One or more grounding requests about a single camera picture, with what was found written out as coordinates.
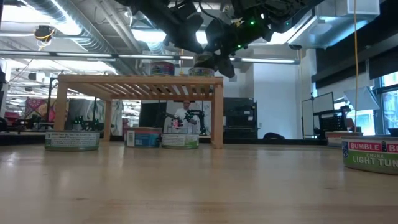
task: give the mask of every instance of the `yellow cable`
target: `yellow cable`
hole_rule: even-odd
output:
[[[356,0],[354,0],[354,39],[355,39],[355,67],[356,67],[356,78],[355,78],[355,129],[356,132],[356,121],[357,121],[357,105],[358,105],[358,77],[359,77],[359,63],[358,63],[358,34],[356,28]]]
[[[51,36],[54,34],[55,29],[52,30],[51,34],[46,35],[46,36],[44,36],[44,37],[37,37],[37,36],[35,35],[35,31],[36,31],[36,30],[33,30],[33,35],[34,35],[37,39],[47,39],[47,38],[51,37]]]

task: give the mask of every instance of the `wooden slat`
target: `wooden slat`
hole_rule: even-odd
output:
[[[95,96],[102,100],[110,100],[111,94],[109,92],[104,91],[97,86],[86,84],[86,83],[71,83],[69,84],[69,89],[76,90],[79,93],[86,94],[88,96]]]
[[[110,90],[113,90],[113,91],[115,91],[116,93],[119,93],[119,94],[122,94],[122,95],[126,95],[126,93],[125,93],[124,91],[119,90],[119,89],[113,87],[111,84],[104,84],[104,87],[105,87],[105,88],[109,88]]]
[[[115,84],[115,86],[119,86],[119,88],[122,90],[124,90],[124,91],[126,91],[129,95],[136,95],[137,93],[135,92],[135,91],[132,91],[131,89],[129,89],[129,88],[127,88],[127,87],[125,87],[125,86],[122,86],[122,85],[119,85],[119,84]]]
[[[159,90],[156,89],[156,87],[154,85],[146,85],[150,90],[152,94],[156,94],[158,96],[161,96],[161,92]]]
[[[169,91],[167,91],[163,85],[156,85],[157,89],[160,89],[165,95],[169,95]]]
[[[201,95],[201,90],[200,88],[202,87],[202,85],[191,85],[191,89],[192,89],[192,93],[193,94],[197,94],[198,96]]]
[[[141,96],[143,95],[143,93],[141,93],[140,91],[136,90],[135,88],[133,88],[131,85],[128,84],[123,84],[123,87],[130,90],[131,92],[133,92],[135,95]]]
[[[191,85],[185,85],[185,88],[188,91],[188,95],[193,96],[192,86]]]
[[[118,84],[107,84],[107,86],[122,93],[123,95],[129,95],[129,92],[125,88],[122,88],[121,86],[119,86]]]
[[[167,89],[169,89],[173,95],[178,96],[177,91],[174,90],[174,86],[173,85],[165,85],[167,87]]]
[[[222,85],[223,77],[148,77],[148,76],[125,76],[125,75],[59,75],[60,82],[68,83],[109,83],[109,84],[163,84],[163,85]]]
[[[139,95],[141,96],[141,93],[139,93],[138,91],[136,91],[135,89],[131,88],[131,86],[127,85],[127,84],[122,84],[122,87],[129,90],[129,92],[131,92],[133,95]]]
[[[145,85],[130,85],[136,91],[139,91],[143,95],[151,95],[150,90]]]
[[[209,96],[209,94],[210,94],[210,86],[205,85],[205,96]]]
[[[149,96],[137,96],[137,95],[112,95],[112,99],[119,99],[119,100],[153,100],[154,98],[151,98]],[[156,96],[156,100],[203,100],[203,101],[210,101],[212,98],[211,97],[205,97],[205,96],[174,96],[174,95],[161,95],[161,96]]]
[[[93,85],[94,85],[94,86],[97,86],[98,88],[100,88],[100,89],[102,89],[102,90],[104,90],[104,91],[107,91],[108,93],[111,93],[111,94],[114,94],[114,95],[120,95],[119,92],[110,90],[109,88],[106,88],[105,86],[103,86],[103,85],[101,85],[101,84],[93,84]]]
[[[138,86],[138,85],[132,85],[132,84],[126,84],[129,87],[131,87],[133,90],[135,90],[136,92],[140,93],[141,95],[149,95],[149,90],[145,90],[143,89],[143,86]]]
[[[178,91],[180,92],[180,95],[181,96],[185,96],[185,92],[184,92],[184,89],[182,88],[182,86],[181,85],[176,85],[176,87],[177,87]]]

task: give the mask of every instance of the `person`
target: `person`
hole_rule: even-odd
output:
[[[185,113],[190,109],[189,107],[191,106],[191,102],[189,100],[185,100],[183,102],[183,107],[178,109],[174,116],[179,117],[183,121],[183,127],[188,128],[188,133],[196,133],[197,127],[196,125],[198,124],[197,117],[194,116],[190,121],[187,121],[185,119]]]

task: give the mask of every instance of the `can label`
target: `can label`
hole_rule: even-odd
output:
[[[46,149],[97,149],[100,146],[100,133],[56,132],[45,133]]]
[[[166,147],[178,147],[194,149],[199,146],[199,135],[196,134],[164,134],[162,145]]]
[[[159,134],[155,131],[127,131],[127,146],[158,147]]]
[[[398,174],[397,146],[397,141],[344,139],[344,164],[371,172]]]

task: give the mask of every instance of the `black appliance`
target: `black appliance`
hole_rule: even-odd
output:
[[[224,138],[257,139],[257,103],[252,98],[224,98]]]

